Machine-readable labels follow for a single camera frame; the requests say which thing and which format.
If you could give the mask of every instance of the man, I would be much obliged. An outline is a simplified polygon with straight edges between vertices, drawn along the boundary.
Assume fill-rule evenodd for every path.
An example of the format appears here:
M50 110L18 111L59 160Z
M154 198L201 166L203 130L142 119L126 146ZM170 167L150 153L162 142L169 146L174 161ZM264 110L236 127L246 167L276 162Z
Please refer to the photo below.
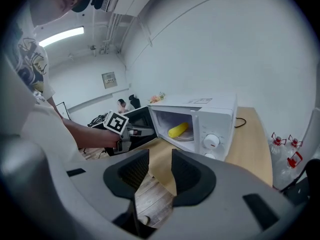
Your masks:
M55 153L63 162L83 160L79 148L113 148L118 134L82 126L63 118L52 98L46 51L39 46L33 30L64 16L70 10L83 11L90 0L28 0L13 20L4 52L11 68L36 97L36 104L20 135Z
M118 113L127 113L131 110L134 110L131 104L128 104L121 98L118 100Z

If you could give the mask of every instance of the seated person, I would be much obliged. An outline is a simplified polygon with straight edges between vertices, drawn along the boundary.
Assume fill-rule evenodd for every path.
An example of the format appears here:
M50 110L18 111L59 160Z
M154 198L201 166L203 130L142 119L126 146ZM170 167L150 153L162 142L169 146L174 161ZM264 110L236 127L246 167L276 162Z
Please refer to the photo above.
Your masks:
M131 110L134 110L131 104L127 105L127 103L125 103L125 101L122 98L118 100L118 113L127 113Z

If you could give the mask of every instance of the microwave knob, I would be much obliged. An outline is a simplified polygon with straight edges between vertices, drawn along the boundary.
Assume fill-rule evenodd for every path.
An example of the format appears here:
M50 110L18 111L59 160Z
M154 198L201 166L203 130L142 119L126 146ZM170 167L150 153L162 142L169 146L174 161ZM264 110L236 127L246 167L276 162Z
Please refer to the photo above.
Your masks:
M216 135L208 134L204 138L203 144L207 149L214 150L220 144L220 140Z

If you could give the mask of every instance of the ceiling light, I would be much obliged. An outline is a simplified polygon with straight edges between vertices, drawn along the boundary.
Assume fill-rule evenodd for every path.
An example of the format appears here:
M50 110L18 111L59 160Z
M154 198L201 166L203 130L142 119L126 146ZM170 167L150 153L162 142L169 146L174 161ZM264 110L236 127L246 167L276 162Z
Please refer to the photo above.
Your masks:
M77 27L77 28L74 28L74 29L71 29L71 30L68 30L68 31L65 31L65 32L62 32L59 34L55 34L47 39L44 39L43 41L39 42L39 45L42 47L45 47L45 46L48 46L54 42L60 41L62 39L83 34L84 32L85 32L85 30L84 30L83 26Z

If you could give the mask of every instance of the table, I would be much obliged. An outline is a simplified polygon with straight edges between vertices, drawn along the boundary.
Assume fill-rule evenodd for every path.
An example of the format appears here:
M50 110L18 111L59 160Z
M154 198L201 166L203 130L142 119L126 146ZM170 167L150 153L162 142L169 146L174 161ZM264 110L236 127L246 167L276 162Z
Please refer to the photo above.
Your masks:
M258 114L253 107L238 107L237 117L246 119L247 123L234 130L232 144L225 161L247 169L272 187L271 155ZM242 123L242 120L237 120L237 125ZM137 150L143 149L149 149L149 174L176 196L171 158L172 149L177 147L162 138L157 138L137 148Z

